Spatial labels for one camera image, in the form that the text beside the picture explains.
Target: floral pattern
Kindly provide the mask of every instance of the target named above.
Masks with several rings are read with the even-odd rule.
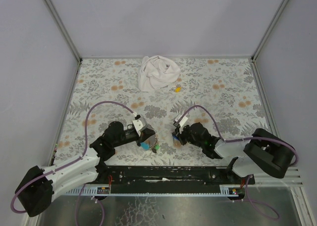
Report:
[[[250,135],[258,127],[267,129],[248,59],[176,58],[174,61],[181,69],[176,83],[146,93],[137,88],[141,59],[83,60],[54,163],[82,153],[86,114],[94,104],[105,100],[125,104],[144,116],[157,132],[160,146],[156,154],[135,143],[117,147],[115,155],[106,162],[108,165],[226,166],[231,159],[212,160],[200,148],[190,144],[180,146],[173,140],[173,120],[195,104],[210,111],[225,138]],[[181,85],[178,93],[173,87],[176,84]],[[217,136],[203,110],[192,110],[188,118],[188,124],[201,122]],[[88,120],[88,144],[115,120],[127,126],[133,116],[120,106],[96,107]]]

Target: white towel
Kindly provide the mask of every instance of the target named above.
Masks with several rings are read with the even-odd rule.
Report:
[[[179,66],[163,56],[145,56],[139,71],[139,89],[143,92],[157,90],[175,82],[180,74]]]

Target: gray wall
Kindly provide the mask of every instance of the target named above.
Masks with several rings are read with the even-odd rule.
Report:
[[[53,0],[84,57],[250,56],[282,0]]]
[[[317,2],[291,0],[258,59],[277,127],[299,153],[301,176],[317,212]]]
[[[42,0],[0,0],[0,225],[20,225],[10,201],[27,169],[48,163],[75,71]]]

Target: purple cable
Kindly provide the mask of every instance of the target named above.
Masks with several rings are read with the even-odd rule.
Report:
[[[88,149],[87,122],[88,122],[89,115],[90,115],[91,111],[92,111],[95,107],[97,107],[98,105],[101,105],[101,104],[106,104],[106,103],[110,103],[110,104],[115,104],[115,105],[122,106],[122,107],[124,107],[125,109],[127,109],[128,111],[130,111],[131,113],[134,113],[129,107],[127,107],[127,106],[125,106],[125,105],[123,105],[123,104],[121,104],[121,103],[115,102],[115,101],[101,101],[101,102],[95,104],[94,106],[92,106],[92,107],[90,108],[90,110],[88,111],[88,113],[87,113],[87,115],[86,115],[86,120],[85,120],[85,149],[84,149],[84,153],[83,153],[82,157],[85,156],[85,154],[86,154],[86,152],[87,152],[87,149]],[[63,166],[61,166],[61,167],[56,168],[55,171],[62,170],[62,169],[64,169],[64,168],[66,168],[66,167],[68,167],[68,166],[70,166],[70,165],[72,165],[72,164],[78,162],[79,160],[82,159],[82,157],[78,157],[77,159],[73,160],[72,162],[67,163],[67,164],[65,164],[65,165],[63,165]],[[18,195],[19,195],[26,187],[28,187],[30,184],[32,184],[33,182],[37,181],[38,179],[41,179],[41,178],[43,178],[43,177],[45,177],[45,176],[47,176],[47,175],[50,175],[50,174],[52,174],[52,173],[54,173],[54,171],[51,170],[50,172],[45,173],[45,174],[43,174],[43,175],[41,175],[41,176],[38,176],[37,178],[34,178],[33,180],[31,180],[31,181],[29,181],[28,183],[26,183],[25,185],[23,185],[23,186],[15,193],[13,199],[11,200],[11,204],[10,204],[11,210],[12,210],[13,212],[17,213],[17,214],[26,213],[25,210],[19,211],[19,210],[15,209],[15,207],[14,207],[14,202],[15,202],[16,198],[17,198]]]
[[[181,116],[181,118],[179,118],[179,120],[178,120],[177,123],[180,123],[180,121],[182,120],[182,118],[183,118],[189,111],[191,111],[193,108],[196,108],[196,107],[203,109],[203,110],[210,116],[210,118],[212,119],[212,121],[213,121],[213,123],[214,123],[214,126],[216,127],[216,130],[217,130],[217,132],[218,132],[219,137],[220,137],[221,139],[223,139],[223,137],[222,137],[222,135],[221,135],[221,133],[220,133],[220,130],[219,130],[219,128],[218,128],[218,125],[217,125],[217,123],[216,123],[216,120],[213,118],[213,116],[211,115],[211,113],[209,113],[209,111],[208,111],[205,107],[203,107],[203,106],[194,105],[194,106],[189,107],[188,110],[185,111],[185,113]]]
[[[220,133],[220,131],[219,131],[219,128],[218,128],[218,125],[217,125],[215,119],[213,118],[213,116],[209,113],[209,111],[208,111],[206,108],[204,108],[204,107],[202,107],[202,106],[200,106],[200,105],[191,106],[187,111],[185,111],[185,113],[181,116],[181,118],[178,120],[177,123],[179,123],[179,122],[182,120],[182,118],[183,118],[191,109],[193,109],[193,108],[195,108],[195,107],[202,108],[202,109],[211,117],[211,119],[212,119],[212,121],[213,121],[213,123],[214,123],[214,125],[215,125],[215,127],[216,127],[216,130],[217,130],[217,132],[218,132],[218,134],[219,134],[219,137],[220,137],[225,143],[240,142],[240,141],[252,140],[252,139],[254,139],[254,140],[264,140],[264,141],[269,141],[269,142],[278,143],[278,144],[284,145],[285,147],[287,147],[288,149],[290,149],[290,150],[292,151],[292,153],[294,153],[294,155],[295,155],[295,161],[294,161],[292,164],[290,164],[290,166],[292,166],[292,165],[294,165],[294,164],[296,164],[296,163],[298,162],[298,154],[297,154],[297,152],[295,151],[295,149],[294,149],[291,145],[289,145],[289,144],[287,144],[287,143],[285,143],[285,142],[283,142],[283,141],[280,141],[280,140],[276,140],[276,139],[272,139],[272,138],[264,138],[264,137],[246,137],[246,138],[237,138],[237,139],[225,140],[225,139],[223,138],[223,136],[221,135],[221,133]],[[252,205],[252,207],[253,207],[259,214],[261,214],[262,216],[264,216],[265,218],[270,219],[270,220],[273,220],[273,221],[278,221],[278,220],[280,219],[280,215],[279,215],[279,213],[277,212],[276,209],[274,209],[272,206],[270,206],[269,204],[267,204],[267,203],[265,203],[265,202],[250,199],[250,197],[249,197],[249,195],[248,195],[248,183],[249,183],[250,178],[251,178],[251,175],[248,177],[247,182],[246,182],[246,195],[247,195],[247,197],[248,197],[248,199],[247,199],[246,201],[249,201],[250,204]],[[262,212],[258,209],[258,207],[256,207],[256,206],[254,205],[254,203],[256,203],[256,204],[262,204],[262,205],[265,205],[265,206],[269,207],[271,210],[273,210],[273,211],[276,213],[277,218],[273,218],[273,217],[270,217],[270,216],[268,216],[268,215],[262,213]]]
[[[81,190],[80,190],[80,192],[79,192],[79,195],[78,195],[78,198],[77,198],[77,202],[76,202],[76,207],[75,207],[75,223],[76,223],[76,226],[79,226],[78,220],[77,220],[77,218],[78,218],[79,198],[80,198],[81,194],[83,193],[85,186],[86,186],[86,184],[84,184],[83,187],[81,188]],[[101,203],[99,200],[97,200],[97,202],[98,202],[99,205],[101,206],[101,211],[103,212],[103,217],[102,217],[101,222],[100,222],[100,224],[99,224],[99,226],[102,226],[103,223],[104,223],[104,220],[105,220],[105,209],[104,209],[102,203]]]
[[[249,184],[250,178],[251,178],[251,175],[248,177],[247,182],[246,182],[246,196],[247,196],[247,198],[248,198],[246,201],[249,201],[250,204],[252,205],[252,207],[253,207],[260,215],[264,216],[265,218],[267,218],[267,219],[269,219],[269,220],[273,220],[273,221],[278,221],[278,220],[280,220],[280,215],[279,215],[279,213],[278,213],[277,210],[276,210],[275,208],[273,208],[271,205],[269,205],[269,204],[267,204],[267,203],[265,203],[265,202],[262,202],[262,201],[250,199],[250,197],[249,197],[249,191],[248,191],[248,184]],[[262,211],[259,210],[259,208],[258,208],[257,206],[255,206],[254,203],[260,204],[260,205],[265,205],[265,206],[269,207],[274,213],[276,213],[277,218],[273,218],[273,217],[271,217],[271,216],[268,216],[268,215],[262,213]]]

